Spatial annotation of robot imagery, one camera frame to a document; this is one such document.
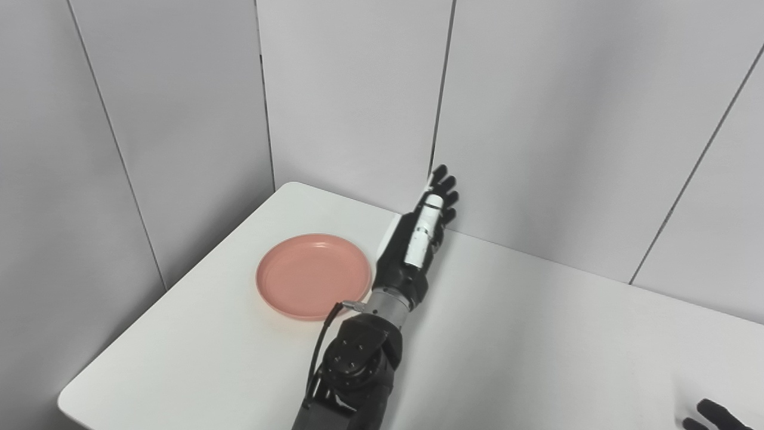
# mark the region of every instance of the tabletop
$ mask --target tabletop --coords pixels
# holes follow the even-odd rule
[[[321,323],[269,308],[257,264],[284,239],[329,233],[374,266],[396,218],[283,185],[66,386],[60,409],[92,430],[291,428]],[[670,429],[703,397],[764,428],[762,325],[452,231],[429,278],[383,428]]]

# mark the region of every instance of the black cable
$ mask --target black cable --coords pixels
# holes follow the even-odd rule
[[[342,303],[336,303],[334,305],[334,308],[329,312],[328,315],[326,315],[326,319],[324,320],[324,326],[321,327],[321,333],[319,334],[319,339],[316,341],[316,348],[313,350],[313,358],[310,360],[310,369],[308,370],[308,383],[305,388],[305,400],[307,400],[310,397],[310,386],[313,383],[313,380],[316,377],[316,362],[319,359],[319,351],[321,350],[321,344],[324,342],[324,336],[326,335],[326,330],[329,329],[329,326],[332,325],[332,322],[337,317],[337,314],[342,310]]]

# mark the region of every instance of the white wall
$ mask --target white wall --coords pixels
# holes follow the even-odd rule
[[[72,0],[173,285],[274,191],[252,0]]]
[[[764,324],[762,166],[760,61],[634,283]]]
[[[426,180],[451,0],[258,0],[276,186],[399,212]]]
[[[0,2],[0,428],[78,428],[58,392],[164,292],[65,2]]]
[[[762,41],[755,0],[458,2],[453,228],[628,282]]]
[[[273,192],[251,2],[73,3],[89,58],[0,2],[0,428],[79,428],[58,392]]]

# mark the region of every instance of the pink plate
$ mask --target pink plate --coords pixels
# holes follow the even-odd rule
[[[361,300],[371,267],[364,253],[341,237],[306,234],[274,246],[260,261],[257,290],[273,309],[298,320],[326,318],[338,301]]]

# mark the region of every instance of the robotic arm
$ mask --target robotic arm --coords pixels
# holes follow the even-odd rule
[[[444,165],[430,175],[416,208],[403,215],[377,260],[367,303],[338,303],[324,321],[310,365],[305,398],[292,430],[378,430],[403,356],[400,328],[427,294],[427,271],[456,217],[453,176]],[[316,361],[326,329],[342,308],[358,315],[342,322]]]

